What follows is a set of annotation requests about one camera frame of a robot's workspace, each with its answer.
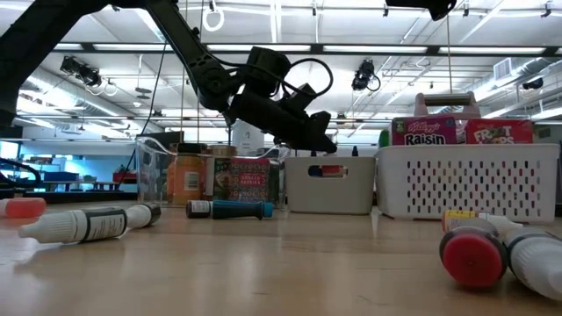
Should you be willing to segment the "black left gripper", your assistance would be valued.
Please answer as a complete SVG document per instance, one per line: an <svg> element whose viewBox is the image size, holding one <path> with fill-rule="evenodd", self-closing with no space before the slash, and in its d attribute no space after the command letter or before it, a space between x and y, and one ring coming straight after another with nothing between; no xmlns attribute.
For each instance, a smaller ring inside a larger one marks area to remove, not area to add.
<svg viewBox="0 0 562 316"><path fill-rule="evenodd" d="M332 154L337 145L326 135L331 120L327 111L298 116L284 109L279 102L253 92L234 96L224 119L232 125L237 119L272 134L290 147L299 150Z"/></svg>

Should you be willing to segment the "grey plastic bin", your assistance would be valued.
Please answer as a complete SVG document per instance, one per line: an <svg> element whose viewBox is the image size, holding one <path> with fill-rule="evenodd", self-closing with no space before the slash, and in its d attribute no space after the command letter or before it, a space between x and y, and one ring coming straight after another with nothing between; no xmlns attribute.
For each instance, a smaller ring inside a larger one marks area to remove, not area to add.
<svg viewBox="0 0 562 316"><path fill-rule="evenodd" d="M342 166L342 176L311 176L313 166ZM285 160L291 212L366 215L371 212L376 160L361 156L289 157Z"/></svg>

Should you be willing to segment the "red paprika spice tin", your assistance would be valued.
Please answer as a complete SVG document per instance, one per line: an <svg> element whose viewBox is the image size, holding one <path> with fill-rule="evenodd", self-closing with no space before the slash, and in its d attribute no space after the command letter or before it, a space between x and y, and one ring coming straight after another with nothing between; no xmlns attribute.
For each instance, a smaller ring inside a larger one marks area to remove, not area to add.
<svg viewBox="0 0 562 316"><path fill-rule="evenodd" d="M228 199L258 203L269 200L270 161L232 158L229 167Z"/></svg>

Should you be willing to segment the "tan lid spice jar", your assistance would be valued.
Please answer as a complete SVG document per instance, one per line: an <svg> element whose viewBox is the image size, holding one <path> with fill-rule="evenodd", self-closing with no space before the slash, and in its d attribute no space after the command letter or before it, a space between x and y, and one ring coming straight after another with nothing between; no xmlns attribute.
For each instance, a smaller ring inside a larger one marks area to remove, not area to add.
<svg viewBox="0 0 562 316"><path fill-rule="evenodd" d="M228 200L229 178L232 158L236 147L212 145L205 158L205 197L208 200Z"/></svg>

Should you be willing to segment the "white perforated plastic basket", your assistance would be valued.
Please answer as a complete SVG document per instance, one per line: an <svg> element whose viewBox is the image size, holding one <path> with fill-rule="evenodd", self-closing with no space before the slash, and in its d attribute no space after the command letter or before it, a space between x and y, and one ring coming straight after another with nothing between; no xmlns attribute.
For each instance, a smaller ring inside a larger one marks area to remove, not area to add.
<svg viewBox="0 0 562 316"><path fill-rule="evenodd" d="M378 207L400 219L460 210L551 223L558 157L555 144L384 147L376 154Z"/></svg>

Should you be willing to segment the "small pink raisin cereal box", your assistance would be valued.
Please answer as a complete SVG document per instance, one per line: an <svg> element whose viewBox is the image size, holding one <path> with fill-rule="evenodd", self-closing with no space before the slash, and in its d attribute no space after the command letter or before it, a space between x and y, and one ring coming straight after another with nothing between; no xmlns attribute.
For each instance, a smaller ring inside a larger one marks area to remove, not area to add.
<svg viewBox="0 0 562 316"><path fill-rule="evenodd" d="M390 141L393 146L457 144L456 121L451 116L394 118Z"/></svg>

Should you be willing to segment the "teal black marker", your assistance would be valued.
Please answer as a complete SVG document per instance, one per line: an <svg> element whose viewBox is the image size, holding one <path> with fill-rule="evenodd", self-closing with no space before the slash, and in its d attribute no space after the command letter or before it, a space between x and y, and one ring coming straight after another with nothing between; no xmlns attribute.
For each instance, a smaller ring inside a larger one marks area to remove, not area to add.
<svg viewBox="0 0 562 316"><path fill-rule="evenodd" d="M244 203L235 201L213 201L212 219L235 219L273 217L274 205L268 202Z"/></svg>

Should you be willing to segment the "black lid orange spice jar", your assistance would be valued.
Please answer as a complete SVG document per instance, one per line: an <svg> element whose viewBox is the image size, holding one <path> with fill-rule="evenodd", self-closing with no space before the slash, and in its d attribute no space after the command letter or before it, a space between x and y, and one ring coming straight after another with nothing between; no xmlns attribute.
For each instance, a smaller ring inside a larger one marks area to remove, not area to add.
<svg viewBox="0 0 562 316"><path fill-rule="evenodd" d="M168 189L173 205L186 205L200 200L203 190L203 157L206 149L201 143L178 143L176 156L168 168Z"/></svg>

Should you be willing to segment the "orange white dropper bottle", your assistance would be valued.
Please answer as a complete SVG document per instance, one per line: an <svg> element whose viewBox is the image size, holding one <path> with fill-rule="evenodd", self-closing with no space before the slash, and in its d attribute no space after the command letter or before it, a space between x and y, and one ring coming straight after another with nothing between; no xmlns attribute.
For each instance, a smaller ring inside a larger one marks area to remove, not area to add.
<svg viewBox="0 0 562 316"><path fill-rule="evenodd" d="M448 210L443 213L441 227L444 233L460 226L465 219L477 218L479 214L474 211Z"/></svg>

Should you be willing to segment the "clear plastic bin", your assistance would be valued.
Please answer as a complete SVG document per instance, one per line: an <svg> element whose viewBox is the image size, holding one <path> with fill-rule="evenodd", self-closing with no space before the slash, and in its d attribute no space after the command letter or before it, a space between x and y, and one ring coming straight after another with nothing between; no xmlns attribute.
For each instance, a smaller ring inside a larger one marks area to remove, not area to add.
<svg viewBox="0 0 562 316"><path fill-rule="evenodd" d="M140 137L136 140L136 174L138 184L138 199L142 202L155 202L161 205L173 207L184 207L185 205L173 205L169 197L168 189L168 168L172 160L177 155L172 144L170 149L165 149L162 145L151 146L148 144L148 137ZM203 190L200 200L208 200L205 197L205 158L208 156L207 149L212 145L206 145L203 157ZM274 146L271 148L261 148L256 156L239 156L233 158L246 159L268 159L280 162L280 193L279 206L285 198L284 180L284 160L288 157L290 150L284 146Z"/></svg>

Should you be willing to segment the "white black dropper bottle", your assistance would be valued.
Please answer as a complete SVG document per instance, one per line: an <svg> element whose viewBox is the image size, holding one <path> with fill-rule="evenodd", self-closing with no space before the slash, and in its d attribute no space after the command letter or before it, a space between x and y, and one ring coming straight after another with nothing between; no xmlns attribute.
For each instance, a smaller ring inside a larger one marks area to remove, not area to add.
<svg viewBox="0 0 562 316"><path fill-rule="evenodd" d="M127 227L140 229L152 226L162 215L162 209L156 204L137 204L126 209Z"/></svg>
<svg viewBox="0 0 562 316"><path fill-rule="evenodd" d="M101 207L44 214L34 223L21 226L18 236L43 244L70 244L117 238L126 227L123 208Z"/></svg>

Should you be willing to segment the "grey dropper bottle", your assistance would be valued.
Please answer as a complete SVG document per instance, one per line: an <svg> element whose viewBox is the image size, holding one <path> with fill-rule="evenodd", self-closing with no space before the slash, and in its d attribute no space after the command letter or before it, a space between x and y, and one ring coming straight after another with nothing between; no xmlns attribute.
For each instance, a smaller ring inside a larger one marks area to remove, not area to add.
<svg viewBox="0 0 562 316"><path fill-rule="evenodd" d="M523 228L523 224L516 223L505 216L493 215L487 212L479 212L478 217L492 224L499 234Z"/></svg>

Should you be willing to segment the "black background monitor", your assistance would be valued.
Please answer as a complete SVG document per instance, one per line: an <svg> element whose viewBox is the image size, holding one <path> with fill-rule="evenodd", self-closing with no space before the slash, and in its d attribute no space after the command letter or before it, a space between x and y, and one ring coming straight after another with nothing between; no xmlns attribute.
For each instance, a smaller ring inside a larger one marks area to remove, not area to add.
<svg viewBox="0 0 562 316"><path fill-rule="evenodd" d="M151 146L162 145L165 149L170 149L172 144L180 143L184 140L183 132L147 133L142 137L148 137L148 144Z"/></svg>

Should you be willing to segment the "grey ventilation duct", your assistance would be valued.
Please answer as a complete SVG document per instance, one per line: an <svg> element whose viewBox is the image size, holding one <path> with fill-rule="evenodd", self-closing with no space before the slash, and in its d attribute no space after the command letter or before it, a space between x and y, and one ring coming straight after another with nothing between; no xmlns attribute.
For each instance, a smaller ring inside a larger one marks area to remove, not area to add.
<svg viewBox="0 0 562 316"><path fill-rule="evenodd" d="M494 65L492 89L497 90L511 84L522 83L548 71L560 62L562 58L557 57L508 57Z"/></svg>

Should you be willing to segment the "silver ventilation duct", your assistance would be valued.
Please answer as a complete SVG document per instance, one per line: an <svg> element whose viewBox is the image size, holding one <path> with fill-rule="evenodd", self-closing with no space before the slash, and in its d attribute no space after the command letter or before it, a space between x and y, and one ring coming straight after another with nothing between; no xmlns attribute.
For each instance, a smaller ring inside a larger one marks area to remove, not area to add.
<svg viewBox="0 0 562 316"><path fill-rule="evenodd" d="M19 89L17 117L22 126L45 127L64 133L97 133L109 138L125 138L138 131L127 119L129 113L99 97L67 75L57 76L38 68Z"/></svg>

